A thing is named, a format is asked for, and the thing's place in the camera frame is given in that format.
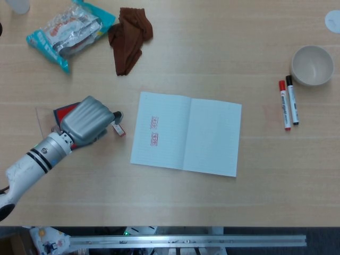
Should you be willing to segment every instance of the wooden table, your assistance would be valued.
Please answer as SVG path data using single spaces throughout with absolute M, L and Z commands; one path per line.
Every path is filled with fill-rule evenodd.
M 32 0 L 25 15 L 0 2 L 0 187 L 5 170 L 42 139 L 38 115 L 87 95 L 124 112 L 127 136 L 75 151 L 21 199 L 1 225 L 338 226 L 340 77 L 295 86 L 301 125 L 286 133 L 278 81 L 303 45 L 340 60 L 324 17 L 335 0 L 112 1 L 144 7 L 154 39 L 128 76 L 115 74 L 107 38 L 76 56 L 72 74 L 26 42 L 70 4 Z M 141 91 L 243 105 L 237 178 L 130 164 Z

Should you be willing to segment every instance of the plastic bag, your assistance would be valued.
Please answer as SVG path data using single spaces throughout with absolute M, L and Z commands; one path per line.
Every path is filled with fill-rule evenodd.
M 30 46 L 57 63 L 66 73 L 70 72 L 67 59 L 94 43 L 115 21 L 112 14 L 82 0 L 72 2 L 74 4 L 69 9 L 26 37 Z

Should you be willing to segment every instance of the brown cloth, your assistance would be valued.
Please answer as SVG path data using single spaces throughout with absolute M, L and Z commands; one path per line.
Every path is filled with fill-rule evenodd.
M 139 57 L 144 41 L 153 37 L 152 25 L 144 9 L 121 8 L 119 24 L 108 31 L 108 41 L 113 47 L 117 75 L 127 75 Z

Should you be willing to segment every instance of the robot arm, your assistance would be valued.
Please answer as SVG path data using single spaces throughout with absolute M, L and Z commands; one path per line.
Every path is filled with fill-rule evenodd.
M 14 209 L 22 195 L 64 157 L 71 145 L 88 145 L 106 132 L 107 126 L 122 120 L 121 112 L 112 113 L 89 96 L 62 121 L 62 133 L 51 133 L 6 170 L 8 193 L 0 194 L 0 221 Z

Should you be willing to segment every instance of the notebook page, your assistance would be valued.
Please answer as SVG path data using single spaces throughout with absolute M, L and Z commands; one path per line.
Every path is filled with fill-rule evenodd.
M 236 177 L 242 105 L 192 99 L 183 169 Z
M 191 98 L 142 92 L 131 163 L 183 168 Z

